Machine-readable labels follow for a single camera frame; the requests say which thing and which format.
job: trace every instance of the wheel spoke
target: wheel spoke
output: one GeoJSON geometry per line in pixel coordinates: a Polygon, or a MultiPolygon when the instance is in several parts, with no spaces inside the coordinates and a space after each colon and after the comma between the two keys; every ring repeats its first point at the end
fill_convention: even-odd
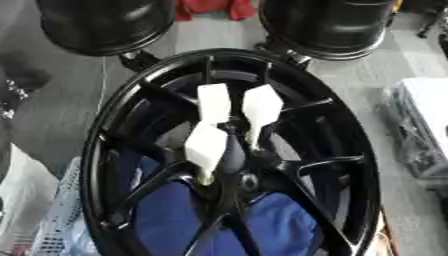
{"type": "Polygon", "coordinates": [[[106,141],[108,141],[112,148],[129,149],[161,163],[168,160],[172,161],[175,158],[174,150],[158,146],[139,137],[127,139],[106,132],[102,134],[106,137],[106,141]]]}
{"type": "Polygon", "coordinates": [[[205,61],[205,70],[203,73],[204,84],[211,84],[213,81],[213,61],[214,56],[208,56],[205,61]]]}
{"type": "Polygon", "coordinates": [[[327,210],[300,179],[291,179],[280,170],[260,173],[261,185],[268,191],[282,193],[303,207],[317,222],[325,235],[325,242],[341,253],[351,252],[353,244],[334,224],[327,210]]]}
{"type": "Polygon", "coordinates": [[[224,218],[224,214],[214,214],[209,217],[204,223],[202,223],[201,227],[198,229],[196,234],[194,235],[191,242],[188,244],[185,249],[183,255],[184,256],[192,256],[199,249],[201,244],[209,239],[215,230],[219,228],[224,218]]]}
{"type": "Polygon", "coordinates": [[[142,89],[149,95],[150,100],[156,99],[160,102],[169,102],[170,106],[174,106],[182,113],[187,111],[197,112],[197,101],[187,95],[169,91],[168,89],[142,83],[142,89]]]}
{"type": "Polygon", "coordinates": [[[342,156],[331,157],[317,161],[282,161],[277,169],[287,173],[291,177],[303,177],[310,175],[313,171],[331,170],[331,167],[350,167],[354,164],[361,164],[364,161],[364,156],[342,156]]]}
{"type": "Polygon", "coordinates": [[[254,240],[249,228],[242,219],[242,216],[240,216],[239,214],[236,214],[236,216],[229,216],[228,226],[240,241],[247,255],[249,256],[261,255],[257,242],[254,240]]]}
{"type": "Polygon", "coordinates": [[[316,112],[316,113],[325,113],[325,110],[328,110],[328,107],[334,106],[335,102],[332,98],[326,98],[323,100],[307,103],[297,107],[290,107],[283,109],[280,120],[290,119],[294,117],[296,114],[302,113],[304,111],[316,112]]]}
{"type": "Polygon", "coordinates": [[[160,167],[146,177],[143,182],[126,196],[124,200],[111,211],[109,222],[113,226],[122,226],[128,221],[130,210],[145,196],[154,192],[158,188],[177,177],[180,172],[191,169],[194,166],[186,161],[172,163],[168,166],[160,167]]]}

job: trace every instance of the blue towel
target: blue towel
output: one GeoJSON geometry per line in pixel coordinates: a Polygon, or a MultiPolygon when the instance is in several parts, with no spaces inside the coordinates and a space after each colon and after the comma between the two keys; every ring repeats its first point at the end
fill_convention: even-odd
{"type": "MultiPolygon", "coordinates": [[[[143,176],[150,174],[156,166],[157,162],[146,157],[139,163],[143,176]]],[[[172,183],[138,204],[135,232],[153,255],[182,255],[201,225],[191,200],[186,186],[172,183]]],[[[246,223],[264,256],[308,255],[316,232],[314,219],[282,194],[273,194],[257,203],[247,213],[246,223]]],[[[231,230],[220,229],[200,246],[196,255],[246,254],[231,230]]]]}

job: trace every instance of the wheel rim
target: wheel rim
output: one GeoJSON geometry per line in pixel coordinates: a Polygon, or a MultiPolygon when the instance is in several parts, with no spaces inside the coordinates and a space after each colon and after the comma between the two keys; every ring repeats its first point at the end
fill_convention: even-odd
{"type": "Polygon", "coordinates": [[[360,255],[373,237],[380,208],[375,159],[366,135],[349,109],[305,71],[245,50],[187,53],[164,60],[131,79],[115,93],[94,122],[85,144],[81,173],[86,222],[104,255],[151,255],[132,234],[129,212],[167,181],[186,184],[198,196],[208,195],[204,202],[214,207],[184,255],[194,255],[200,246],[198,240],[209,236],[224,218],[231,223],[229,228],[246,252],[261,255],[242,213],[236,209],[241,208],[240,204],[243,208],[250,207],[262,196],[274,192],[289,196],[315,219],[323,234],[322,243],[317,242],[319,247],[330,255],[360,255]],[[244,118],[238,112],[232,113],[231,122],[220,128],[233,132],[230,137],[236,146],[232,150],[244,152],[244,168],[239,166],[228,172],[224,170],[232,168],[220,164],[216,186],[204,188],[195,181],[194,165],[184,161],[178,150],[163,149],[154,141],[184,121],[197,122],[195,89],[200,84],[217,82],[228,84],[236,105],[245,90],[270,83],[285,101],[285,108],[280,121],[265,129],[260,140],[262,150],[257,152],[248,150],[241,139],[247,129],[244,118]],[[142,117],[151,121],[138,122],[142,117]],[[143,142],[142,130],[146,131],[143,142]],[[301,160],[281,159],[272,145],[272,134],[287,141],[301,160]],[[123,148],[141,152],[165,166],[121,199],[114,192],[117,180],[114,172],[117,154],[123,148]],[[313,194],[301,179],[304,176],[311,177],[316,191],[325,190],[332,183],[328,182],[331,177],[338,181],[348,177],[350,202],[342,229],[336,227],[335,209],[329,209],[337,209],[329,201],[339,201],[339,196],[313,194]],[[241,184],[255,186],[256,193],[253,190],[248,193],[251,189],[247,188],[241,192],[241,184]],[[225,203],[215,204],[217,198],[225,203]]]}

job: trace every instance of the gray floor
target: gray floor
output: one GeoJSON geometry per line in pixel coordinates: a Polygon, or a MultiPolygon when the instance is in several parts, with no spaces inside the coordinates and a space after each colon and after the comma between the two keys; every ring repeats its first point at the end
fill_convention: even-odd
{"type": "MultiPolygon", "coordinates": [[[[51,45],[39,28],[33,1],[26,0],[16,9],[19,15],[9,32],[0,28],[0,53],[20,53],[52,77],[17,113],[14,142],[60,176],[69,159],[80,154],[98,107],[132,74],[113,58],[80,57],[51,45]]],[[[418,21],[417,16],[400,15],[385,42],[371,56],[342,63],[315,61],[310,71],[346,101],[373,143],[383,204],[401,255],[442,256],[448,255],[448,231],[438,201],[417,186],[396,161],[392,140],[377,113],[385,86],[405,77],[447,76],[448,63],[441,56],[434,35],[427,41],[413,35],[418,21]]],[[[175,25],[149,50],[165,57],[204,48],[251,48],[263,38],[264,31],[256,17],[230,22],[205,15],[194,22],[175,25]]]]}

